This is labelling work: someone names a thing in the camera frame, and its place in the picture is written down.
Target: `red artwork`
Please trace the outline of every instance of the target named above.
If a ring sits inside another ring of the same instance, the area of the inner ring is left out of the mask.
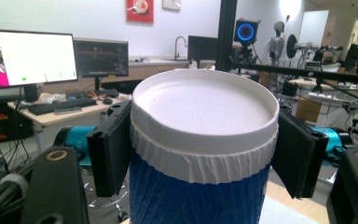
[[[154,0],[127,0],[127,21],[153,23]]]

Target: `humanoid robot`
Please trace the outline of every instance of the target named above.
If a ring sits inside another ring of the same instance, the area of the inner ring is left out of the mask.
[[[284,23],[282,21],[277,21],[274,24],[274,30],[276,36],[271,39],[269,42],[269,57],[271,58],[272,66],[279,66],[279,59],[281,58],[283,47],[284,47],[284,39],[281,37],[281,33],[284,32]],[[271,74],[268,89],[272,90],[272,87],[276,87],[277,85],[277,74]]]
[[[284,39],[281,37],[281,33],[284,32],[284,24],[282,21],[277,21],[274,25],[276,36],[269,42],[269,57],[272,60],[271,65],[278,66],[279,59],[284,47]]]

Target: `black monitor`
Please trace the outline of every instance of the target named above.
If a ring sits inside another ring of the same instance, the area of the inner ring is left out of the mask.
[[[349,72],[355,66],[358,66],[358,45],[351,44],[351,47],[347,53],[347,57],[345,58],[345,71]]]
[[[200,60],[217,59],[217,38],[190,35],[188,37],[187,58],[195,60],[200,66]]]
[[[129,75],[128,42],[76,38],[74,43],[80,77]]]
[[[71,34],[0,30],[0,89],[24,87],[27,97],[37,95],[37,83],[72,80],[77,73]]]

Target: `monitor stand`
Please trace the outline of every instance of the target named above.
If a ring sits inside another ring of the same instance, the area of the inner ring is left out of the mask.
[[[26,103],[33,103],[37,101],[39,98],[39,95],[37,93],[37,87],[36,84],[27,84],[22,86],[24,88],[24,94],[25,94],[25,102]]]

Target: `wooden desk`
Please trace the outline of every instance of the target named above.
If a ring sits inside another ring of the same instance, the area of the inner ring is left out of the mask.
[[[118,102],[119,100],[113,99],[113,104]],[[12,109],[15,109],[16,107],[13,102],[8,103],[7,105]],[[40,154],[46,149],[45,140],[43,138],[44,127],[62,123],[68,120],[81,119],[88,115],[99,114],[101,112],[107,111],[109,106],[110,105],[104,105],[101,101],[98,101],[97,105],[82,107],[82,111],[62,115],[56,115],[54,113],[35,115],[29,112],[28,109],[22,109],[19,112],[34,123],[34,136],[36,139],[37,151]]]

